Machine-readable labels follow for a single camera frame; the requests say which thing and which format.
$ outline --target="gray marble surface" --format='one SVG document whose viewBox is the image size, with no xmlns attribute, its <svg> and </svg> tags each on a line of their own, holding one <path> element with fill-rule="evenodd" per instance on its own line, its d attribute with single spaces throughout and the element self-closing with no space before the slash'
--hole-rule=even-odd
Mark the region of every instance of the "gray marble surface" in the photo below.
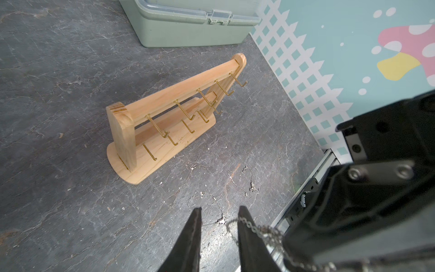
<svg viewBox="0 0 435 272">
<path fill-rule="evenodd" d="M 248 85 L 224 99 L 216 125 L 139 185 L 121 180 L 106 157 L 105 107 L 238 52 Z M 246 205 L 270 224 L 322 157 L 250 36 L 147 49 L 118 1 L 2 1 L 0 76 L 0 271 L 155 271 L 192 196 L 203 207 L 201 271 L 233 271 L 237 247 L 212 224 L 220 209 L 232 219 Z"/>
</svg>

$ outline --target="wooden base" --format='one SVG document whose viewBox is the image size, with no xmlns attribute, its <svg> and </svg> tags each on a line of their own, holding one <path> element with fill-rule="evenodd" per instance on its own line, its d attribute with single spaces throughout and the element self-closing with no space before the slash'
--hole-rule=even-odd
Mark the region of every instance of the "wooden base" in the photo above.
<svg viewBox="0 0 435 272">
<path fill-rule="evenodd" d="M 186 103 L 186 106 L 187 104 L 199 102 L 199 99 L 193 98 L 189 102 Z M 159 125 L 164 124 L 167 120 L 173 120 L 174 118 L 178 118 L 180 121 L 168 129 L 166 129 L 164 125 L 161 126 L 161 128 L 169 131 L 169 136 L 174 142 L 178 143 L 175 146 L 168 138 L 163 138 L 150 122 L 135 130 L 137 167 L 132 172 L 127 169 L 119 158 L 115 143 L 112 142 L 108 145 L 107 158 L 109 159 L 110 165 L 123 180 L 131 184 L 139 184 L 216 123 L 216 118 L 213 114 L 208 117 L 208 123 L 205 123 L 198 113 L 196 113 L 195 118 L 191 121 L 186 118 L 179 108 L 165 113 L 154 121 Z M 187 126 L 189 126 L 192 131 L 195 131 L 194 133 L 190 133 L 183 122 L 181 122 L 182 118 L 184 118 L 183 121 Z M 157 160 L 153 160 L 142 144 L 146 145 Z"/>
</svg>

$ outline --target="screw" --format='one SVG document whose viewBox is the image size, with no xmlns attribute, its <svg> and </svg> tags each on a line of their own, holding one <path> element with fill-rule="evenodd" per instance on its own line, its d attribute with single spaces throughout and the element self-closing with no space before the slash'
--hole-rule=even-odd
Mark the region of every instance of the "screw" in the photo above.
<svg viewBox="0 0 435 272">
<path fill-rule="evenodd" d="M 350 168 L 348 171 L 348 175 L 349 175 L 351 180 L 355 180 L 355 181 L 360 179 L 362 176 L 361 172 L 356 168 Z"/>
<path fill-rule="evenodd" d="M 409 165 L 398 165 L 395 169 L 396 175 L 399 178 L 409 180 L 414 176 L 414 171 Z"/>
</svg>

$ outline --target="silver chain necklace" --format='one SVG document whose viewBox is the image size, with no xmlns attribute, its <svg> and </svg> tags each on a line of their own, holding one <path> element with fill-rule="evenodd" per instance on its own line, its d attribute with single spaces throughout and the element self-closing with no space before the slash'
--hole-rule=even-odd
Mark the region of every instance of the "silver chain necklace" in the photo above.
<svg viewBox="0 0 435 272">
<path fill-rule="evenodd" d="M 234 185 L 239 188 L 240 190 L 242 190 L 244 192 L 245 197 L 250 198 L 251 197 L 251 192 L 253 191 L 259 191 L 260 188 L 256 188 L 254 183 L 253 183 L 253 179 L 254 179 L 254 173 L 252 172 L 252 169 L 245 165 L 245 167 L 242 169 L 242 173 L 245 174 L 245 172 L 247 170 L 251 171 L 251 180 L 250 180 L 250 187 L 249 187 L 249 195 L 248 193 L 239 185 L 237 185 L 234 180 L 233 180 L 233 176 L 237 176 L 240 175 L 240 173 L 234 173 L 232 171 L 228 171 L 228 176 L 230 177 L 231 181 L 234 183 Z M 242 222 L 243 224 L 245 224 L 253 233 L 255 233 L 258 237 L 260 237 L 264 243 L 266 245 L 269 245 L 271 247 L 273 247 L 274 249 L 276 249 L 278 252 L 280 252 L 281 254 L 283 254 L 284 258 L 286 258 L 292 266 L 295 267 L 300 267 L 306 271 L 310 271 L 310 272 L 314 272 L 314 271 L 319 271 L 319 272 L 330 272 L 330 271 L 335 271 L 337 270 L 334 263 L 330 262 L 327 265 L 314 265 L 314 264 L 307 264 L 307 263 L 302 263 L 302 262 L 298 262 L 295 260 L 295 258 L 293 258 L 292 256 L 290 256 L 283 248 L 282 246 L 282 237 L 283 234 L 276 228 L 272 228 L 271 226 L 254 226 L 252 225 L 252 223 L 250 221 L 248 221 L 246 218 L 244 217 L 238 217 L 236 219 L 230 220 L 230 221 L 225 221 L 225 214 L 224 211 L 222 210 L 222 208 L 220 207 L 219 203 L 217 202 L 216 198 L 208 193 L 208 192 L 200 192 L 199 195 L 194 195 L 191 196 L 188 201 L 187 201 L 187 207 L 189 208 L 190 212 L 192 212 L 192 208 L 190 206 L 190 202 L 193 199 L 196 198 L 203 198 L 204 196 L 211 196 L 211 198 L 213 199 L 213 201 L 216 203 L 217 207 L 219 208 L 220 212 L 221 212 L 221 218 L 218 219 L 216 222 L 213 223 L 208 223 L 205 224 L 204 226 L 209 226 L 209 225 L 213 225 L 213 224 L 221 224 L 221 225 L 225 225 L 226 229 L 227 229 L 227 233 L 229 233 L 231 235 L 231 238 L 233 239 L 233 241 L 236 243 L 236 245 L 238 245 L 238 240 L 234 237 L 234 235 L 231 233 L 230 231 L 230 224 L 234 223 L 234 222 Z"/>
<path fill-rule="evenodd" d="M 243 170 L 242 170 L 242 173 L 245 174 L 246 170 L 251 171 L 251 180 L 250 180 L 250 186 L 249 186 L 249 196 L 248 196 L 248 193 L 247 193 L 247 192 L 246 192 L 242 187 L 240 187 L 239 185 L 237 185 L 237 184 L 234 182 L 233 176 L 240 175 L 240 173 L 234 173 L 233 171 L 227 171 L 227 174 L 228 174 L 228 176 L 230 177 L 231 181 L 234 183 L 234 185 L 235 185 L 237 188 L 239 188 L 240 190 L 242 190 L 247 198 L 251 198 L 251 192 L 253 192 L 253 191 L 259 191 L 260 188 L 257 189 L 257 188 L 255 187 L 253 181 L 252 181 L 252 180 L 254 179 L 254 173 L 252 172 L 252 169 L 251 169 L 249 166 L 245 165 L 245 167 L 244 167 Z"/>
</svg>

